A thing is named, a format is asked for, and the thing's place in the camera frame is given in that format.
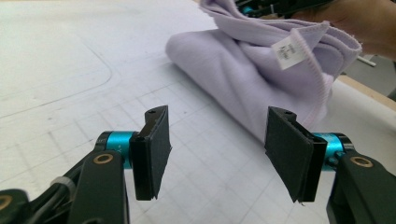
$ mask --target human hand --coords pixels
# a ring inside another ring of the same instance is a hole
[[[360,41],[363,52],[396,61],[396,4],[389,0],[334,0],[322,7],[297,12],[292,18],[329,21]]]

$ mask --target black wire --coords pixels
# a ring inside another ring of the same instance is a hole
[[[35,212],[35,214],[28,220],[27,224],[43,223],[56,205],[67,196],[68,188],[66,186],[60,184],[55,185],[58,185],[56,193]]]
[[[77,185],[79,174],[81,173],[81,166],[74,167],[74,168],[75,169],[69,173],[68,178],[70,178],[75,183],[75,185]],[[54,194],[56,194],[58,192],[60,186],[61,185],[59,185],[59,184],[51,185],[46,191],[44,191],[44,193],[42,193],[36,199],[32,200],[31,201],[32,211],[33,212],[37,211],[48,200],[50,200],[54,196]]]

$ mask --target cable tie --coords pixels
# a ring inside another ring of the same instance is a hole
[[[54,184],[62,184],[64,186],[67,187],[67,189],[69,190],[69,200],[73,201],[74,200],[74,196],[76,193],[76,185],[73,182],[73,180],[71,180],[69,177],[66,176],[58,176],[55,179],[52,180],[52,182],[50,182],[51,185]]]

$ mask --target wooden edge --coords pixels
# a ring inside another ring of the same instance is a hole
[[[348,86],[352,87],[353,89],[365,94],[366,96],[378,101],[380,104],[385,105],[390,109],[396,111],[396,102],[390,100],[388,97],[384,96],[383,94],[368,88],[367,86],[359,83],[358,81],[348,76],[340,76],[337,79],[347,84]]]

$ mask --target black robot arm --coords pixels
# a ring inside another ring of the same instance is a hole
[[[269,107],[265,148],[292,200],[313,202],[322,170],[336,172],[332,224],[395,223],[396,177],[358,153],[341,133],[310,133],[285,109]]]
[[[137,200],[157,198],[171,151],[167,106],[145,114],[141,132],[104,132],[91,151],[29,202],[21,189],[0,191],[0,223],[129,223],[124,168],[133,168]]]

